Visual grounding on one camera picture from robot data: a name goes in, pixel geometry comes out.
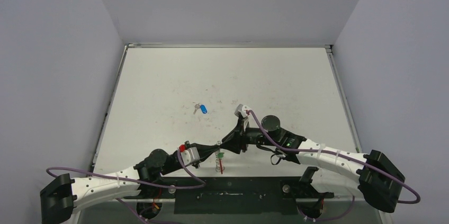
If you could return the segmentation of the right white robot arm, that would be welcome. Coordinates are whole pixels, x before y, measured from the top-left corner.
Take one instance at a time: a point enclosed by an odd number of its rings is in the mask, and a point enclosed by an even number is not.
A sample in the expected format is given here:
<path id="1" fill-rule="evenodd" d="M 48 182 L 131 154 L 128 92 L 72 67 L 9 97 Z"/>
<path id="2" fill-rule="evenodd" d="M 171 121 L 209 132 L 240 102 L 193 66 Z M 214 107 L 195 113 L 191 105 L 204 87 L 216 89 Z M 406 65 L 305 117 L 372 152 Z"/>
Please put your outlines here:
<path id="1" fill-rule="evenodd" d="M 250 128 L 239 118 L 235 128 L 222 140 L 221 147 L 239 154 L 249 145 L 274 147 L 282 160 L 316 167 L 317 171 L 300 181 L 300 192 L 307 197 L 316 193 L 362 197 L 370 206 L 393 213 L 400 202 L 401 171 L 382 152 L 352 153 L 319 144 L 281 127 L 278 117 L 268 115 L 260 128 Z"/>

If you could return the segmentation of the metal keyring with red handle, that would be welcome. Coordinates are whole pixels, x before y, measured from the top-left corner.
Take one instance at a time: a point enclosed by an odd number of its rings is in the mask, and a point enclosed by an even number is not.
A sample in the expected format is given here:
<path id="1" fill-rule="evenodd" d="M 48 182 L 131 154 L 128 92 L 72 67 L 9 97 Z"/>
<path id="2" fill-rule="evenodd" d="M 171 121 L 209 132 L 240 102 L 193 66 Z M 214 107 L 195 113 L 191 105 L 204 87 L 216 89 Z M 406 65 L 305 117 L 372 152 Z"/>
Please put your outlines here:
<path id="1" fill-rule="evenodd" d="M 223 174 L 224 173 L 224 171 L 225 171 L 225 166 L 224 166 L 224 164 L 223 164 L 223 159 L 218 159 L 217 158 L 217 153 L 218 152 L 222 152 L 222 150 L 220 149 L 220 150 L 217 150 L 216 152 L 215 152 L 215 171 L 217 172 L 217 173 L 220 173 L 220 174 Z"/>

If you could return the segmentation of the blue capped key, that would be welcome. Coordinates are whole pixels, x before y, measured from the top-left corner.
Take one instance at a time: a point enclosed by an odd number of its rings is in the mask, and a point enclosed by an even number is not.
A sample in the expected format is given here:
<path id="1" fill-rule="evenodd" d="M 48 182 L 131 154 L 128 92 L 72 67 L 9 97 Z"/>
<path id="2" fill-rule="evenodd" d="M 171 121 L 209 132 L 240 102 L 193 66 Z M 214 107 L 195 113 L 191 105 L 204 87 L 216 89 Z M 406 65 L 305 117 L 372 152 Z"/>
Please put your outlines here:
<path id="1" fill-rule="evenodd" d="M 203 114 L 207 114 L 208 111 L 207 111 L 205 105 L 197 103 L 197 104 L 194 105 L 193 114 L 196 114 L 197 112 L 201 112 Z"/>

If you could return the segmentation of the aluminium table frame rail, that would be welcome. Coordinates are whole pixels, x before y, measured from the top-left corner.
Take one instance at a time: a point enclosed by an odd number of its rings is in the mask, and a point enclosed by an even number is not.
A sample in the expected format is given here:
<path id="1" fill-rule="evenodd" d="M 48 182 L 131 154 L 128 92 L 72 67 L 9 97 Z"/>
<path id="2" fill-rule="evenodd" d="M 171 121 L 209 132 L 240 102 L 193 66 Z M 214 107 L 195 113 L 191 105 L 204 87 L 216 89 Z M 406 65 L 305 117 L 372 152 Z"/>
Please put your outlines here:
<path id="1" fill-rule="evenodd" d="M 193 114 L 194 105 L 207 114 Z M 181 47 L 129 48 L 97 148 L 94 172 L 106 174 L 138 163 L 155 149 L 173 153 L 185 141 L 211 145 L 237 123 L 239 104 L 261 119 L 341 150 L 361 150 L 349 107 L 325 48 Z M 206 177 L 298 177 L 306 166 L 273 165 L 271 153 L 249 147 L 224 152 L 223 174 L 210 157 L 194 174 Z M 297 223 L 300 217 L 260 214 L 175 214 L 166 200 L 159 216 L 184 223 Z"/>

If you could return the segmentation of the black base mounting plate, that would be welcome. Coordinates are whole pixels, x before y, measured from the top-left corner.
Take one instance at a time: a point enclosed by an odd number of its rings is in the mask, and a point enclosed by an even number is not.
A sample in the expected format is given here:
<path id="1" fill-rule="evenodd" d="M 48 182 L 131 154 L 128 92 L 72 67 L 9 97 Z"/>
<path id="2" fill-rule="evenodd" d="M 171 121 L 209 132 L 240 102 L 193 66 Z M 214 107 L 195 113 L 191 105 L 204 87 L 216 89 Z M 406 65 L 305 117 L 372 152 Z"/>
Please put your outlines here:
<path id="1" fill-rule="evenodd" d="M 165 203 L 174 200 L 175 214 L 260 214 L 276 212 L 296 215 L 298 200 L 317 210 L 320 200 L 332 199 L 331 192 L 318 192 L 311 179 L 301 177 L 206 177 L 206 186 L 189 190 L 194 180 L 172 177 L 169 185 L 181 186 L 181 190 L 169 193 L 166 189 L 144 189 L 136 198 L 136 211 L 147 218 L 159 214 Z"/>

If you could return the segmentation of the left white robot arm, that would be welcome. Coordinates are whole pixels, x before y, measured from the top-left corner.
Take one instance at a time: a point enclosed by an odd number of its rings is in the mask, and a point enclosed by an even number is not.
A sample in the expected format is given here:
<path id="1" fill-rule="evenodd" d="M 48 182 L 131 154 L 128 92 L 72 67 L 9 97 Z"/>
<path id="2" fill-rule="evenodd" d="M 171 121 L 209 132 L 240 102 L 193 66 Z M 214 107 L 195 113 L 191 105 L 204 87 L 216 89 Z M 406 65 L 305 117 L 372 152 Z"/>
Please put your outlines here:
<path id="1" fill-rule="evenodd" d="M 106 175 L 74 168 L 50 167 L 46 172 L 53 180 L 41 190 L 41 222 L 63 223 L 71 215 L 113 199 L 142 195 L 153 197 L 158 188 L 166 190 L 193 190 L 205 187 L 205 181 L 198 177 L 197 185 L 166 185 L 162 176 L 183 169 L 189 175 L 188 166 L 199 167 L 217 150 L 219 145 L 180 145 L 171 155 L 156 149 L 141 162 Z"/>

